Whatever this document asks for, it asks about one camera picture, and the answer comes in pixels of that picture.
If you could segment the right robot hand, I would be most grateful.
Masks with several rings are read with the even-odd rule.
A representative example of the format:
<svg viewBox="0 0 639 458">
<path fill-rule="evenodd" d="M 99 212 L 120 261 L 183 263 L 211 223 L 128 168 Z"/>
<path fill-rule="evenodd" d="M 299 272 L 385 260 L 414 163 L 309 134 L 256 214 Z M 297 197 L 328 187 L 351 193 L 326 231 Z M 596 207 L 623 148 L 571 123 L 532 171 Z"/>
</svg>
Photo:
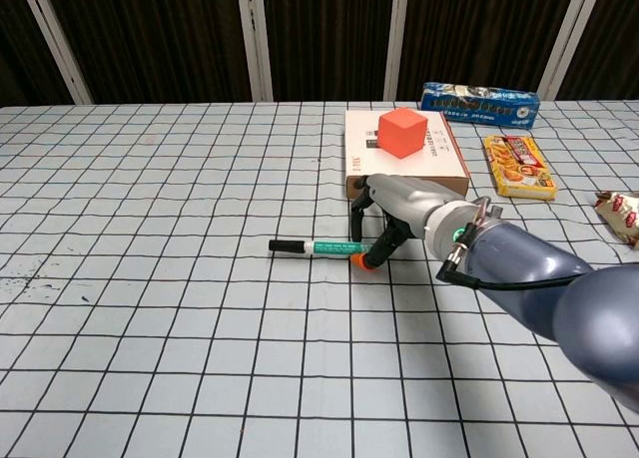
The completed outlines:
<svg viewBox="0 0 639 458">
<path fill-rule="evenodd" d="M 424 239 L 429 217 L 448 203 L 464 197 L 432 181 L 398 175 L 373 174 L 358 179 L 359 194 L 350 205 L 350 237 L 362 240 L 364 211 L 377 205 L 385 217 L 381 236 L 367 252 L 355 254 L 351 261 L 363 269 L 384 264 L 395 250 L 410 238 Z"/>
</svg>

